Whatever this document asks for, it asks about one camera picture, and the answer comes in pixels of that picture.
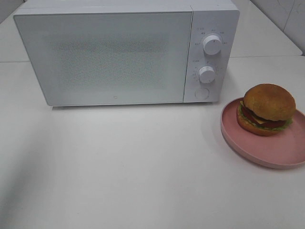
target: hamburger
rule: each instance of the hamburger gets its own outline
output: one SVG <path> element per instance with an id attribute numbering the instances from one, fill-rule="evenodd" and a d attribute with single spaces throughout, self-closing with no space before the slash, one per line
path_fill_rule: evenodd
<path id="1" fill-rule="evenodd" d="M 295 100 L 284 88 L 275 84 L 259 84 L 246 92 L 237 107 L 237 122 L 257 135 L 271 136 L 292 123 Z"/>

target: lettuce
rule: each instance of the lettuce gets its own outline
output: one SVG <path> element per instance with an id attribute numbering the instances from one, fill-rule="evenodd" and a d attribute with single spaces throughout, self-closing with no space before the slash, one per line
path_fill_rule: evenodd
<path id="1" fill-rule="evenodd" d="M 286 122 L 285 122 L 285 124 L 283 126 L 280 126 L 280 127 L 277 127 L 277 128 L 267 128 L 267 127 L 259 126 L 259 125 L 255 124 L 255 123 L 251 122 L 246 116 L 244 116 L 244 114 L 242 112 L 243 102 L 241 101 L 240 103 L 241 104 L 238 106 L 238 111 L 240 112 L 242 117 L 245 120 L 247 120 L 249 123 L 251 123 L 252 125 L 256 126 L 257 128 L 266 129 L 266 130 L 277 130 L 277 131 L 280 131 L 280 130 L 286 129 L 293 122 L 292 118 L 289 118 L 288 120 L 286 120 Z"/>

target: top bun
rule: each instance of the top bun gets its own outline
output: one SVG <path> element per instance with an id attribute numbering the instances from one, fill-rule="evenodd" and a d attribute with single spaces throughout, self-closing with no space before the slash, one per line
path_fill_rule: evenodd
<path id="1" fill-rule="evenodd" d="M 295 100 L 284 88 L 275 84 L 259 84 L 244 95 L 245 107 L 257 116 L 271 120 L 287 120 L 295 112 Z"/>

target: bottom bun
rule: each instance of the bottom bun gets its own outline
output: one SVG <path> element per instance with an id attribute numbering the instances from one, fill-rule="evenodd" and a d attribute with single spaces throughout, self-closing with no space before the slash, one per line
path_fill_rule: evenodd
<path id="1" fill-rule="evenodd" d="M 246 119 L 244 119 L 242 117 L 242 115 L 240 114 L 240 111 L 237 107 L 236 109 L 236 116 L 237 116 L 237 122 L 238 124 L 245 130 L 256 134 L 256 135 L 260 135 L 260 136 L 271 136 L 271 135 L 275 135 L 277 133 L 280 132 L 280 130 L 268 130 L 268 129 L 262 129 L 262 128 L 258 128 L 254 125 L 252 125 L 250 122 L 248 122 Z"/>

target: microwave control panel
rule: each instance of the microwave control panel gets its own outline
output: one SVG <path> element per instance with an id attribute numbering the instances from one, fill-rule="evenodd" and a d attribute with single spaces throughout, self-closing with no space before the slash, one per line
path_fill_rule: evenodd
<path id="1" fill-rule="evenodd" d="M 219 100 L 238 10 L 193 11 L 184 103 Z"/>

